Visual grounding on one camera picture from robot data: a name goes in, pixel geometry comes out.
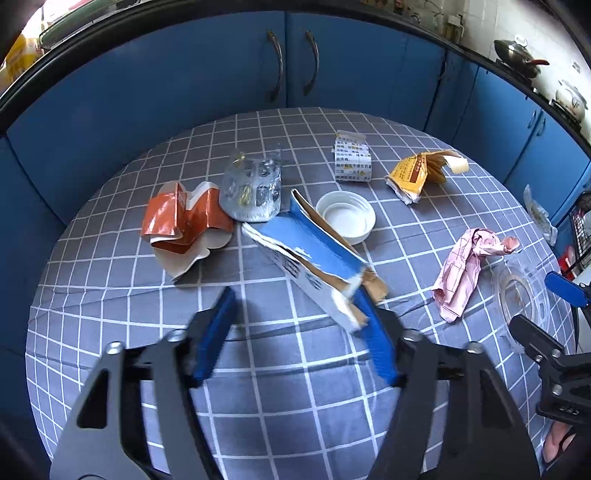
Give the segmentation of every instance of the blue gripper pad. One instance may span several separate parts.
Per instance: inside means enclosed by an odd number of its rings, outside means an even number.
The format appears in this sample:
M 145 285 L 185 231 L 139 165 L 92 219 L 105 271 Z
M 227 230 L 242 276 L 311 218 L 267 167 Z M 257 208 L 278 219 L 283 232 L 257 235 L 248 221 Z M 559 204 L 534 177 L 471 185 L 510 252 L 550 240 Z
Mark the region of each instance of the blue gripper pad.
M 544 284 L 548 290 L 569 302 L 573 307 L 582 309 L 589 304 L 584 288 L 556 272 L 549 272 L 544 279 Z
M 236 294 L 230 287 L 224 288 L 212 310 L 212 319 L 197 347 L 197 362 L 193 377 L 200 382 L 212 376 L 223 343 L 236 320 L 238 302 Z
M 360 334 L 368 346 L 374 368 L 388 385 L 394 385 L 398 378 L 396 351 L 379 321 L 373 300 L 363 286 L 355 292 L 353 303 L 368 318 L 368 324 L 361 329 Z

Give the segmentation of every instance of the clear plastic container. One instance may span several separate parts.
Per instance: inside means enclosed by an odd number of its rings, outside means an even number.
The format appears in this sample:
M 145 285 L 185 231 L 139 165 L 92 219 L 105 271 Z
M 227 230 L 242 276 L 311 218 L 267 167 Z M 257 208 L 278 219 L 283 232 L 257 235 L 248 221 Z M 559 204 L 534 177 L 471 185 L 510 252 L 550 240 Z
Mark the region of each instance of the clear plastic container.
M 267 222 L 281 208 L 281 150 L 235 151 L 220 188 L 220 207 L 239 222 Z
M 493 268 L 492 284 L 496 312 L 491 319 L 499 335 L 507 338 L 515 353 L 525 349 L 509 332 L 511 319 L 521 313 L 531 322 L 548 331 L 550 302 L 544 286 L 545 272 L 537 268 L 524 251 L 503 257 Z

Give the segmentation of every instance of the dish rack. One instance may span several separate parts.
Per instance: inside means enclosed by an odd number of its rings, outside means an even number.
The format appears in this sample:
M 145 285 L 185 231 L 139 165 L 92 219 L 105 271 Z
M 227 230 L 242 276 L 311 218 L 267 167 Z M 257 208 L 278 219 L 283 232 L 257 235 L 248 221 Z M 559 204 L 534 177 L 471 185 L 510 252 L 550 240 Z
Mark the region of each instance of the dish rack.
M 591 235 L 585 233 L 583 227 L 583 215 L 584 213 L 581 211 L 579 201 L 577 200 L 569 213 L 570 224 L 573 228 L 575 261 L 569 269 L 564 272 L 565 275 L 573 271 L 575 268 L 579 268 L 583 271 L 591 264 Z

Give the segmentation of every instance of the pot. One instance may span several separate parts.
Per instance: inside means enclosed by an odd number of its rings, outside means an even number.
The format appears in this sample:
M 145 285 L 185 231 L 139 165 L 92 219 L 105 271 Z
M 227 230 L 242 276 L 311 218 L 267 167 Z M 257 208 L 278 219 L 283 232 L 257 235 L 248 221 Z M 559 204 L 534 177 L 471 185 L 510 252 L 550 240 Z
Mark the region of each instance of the pot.
M 575 120 L 581 123 L 585 118 L 585 110 L 588 110 L 587 100 L 581 95 L 578 88 L 566 80 L 559 80 L 556 89 L 556 103 L 569 112 Z
M 534 59 L 527 50 L 527 40 L 521 35 L 516 35 L 511 40 L 495 40 L 495 52 L 499 58 L 509 67 L 515 69 L 523 76 L 534 79 L 540 73 L 538 65 L 550 65 L 548 60 Z

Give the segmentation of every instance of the wok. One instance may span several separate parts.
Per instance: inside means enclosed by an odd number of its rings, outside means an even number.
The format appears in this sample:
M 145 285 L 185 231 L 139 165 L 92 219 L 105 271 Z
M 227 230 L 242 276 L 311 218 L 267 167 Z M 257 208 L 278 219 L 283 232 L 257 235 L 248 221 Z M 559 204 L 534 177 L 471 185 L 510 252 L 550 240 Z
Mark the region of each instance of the wok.
M 515 40 L 495 40 L 495 51 L 499 58 L 509 67 L 523 76 L 533 79 L 540 73 L 538 65 L 550 65 L 548 60 L 534 59 L 527 50 L 527 40 L 516 35 Z

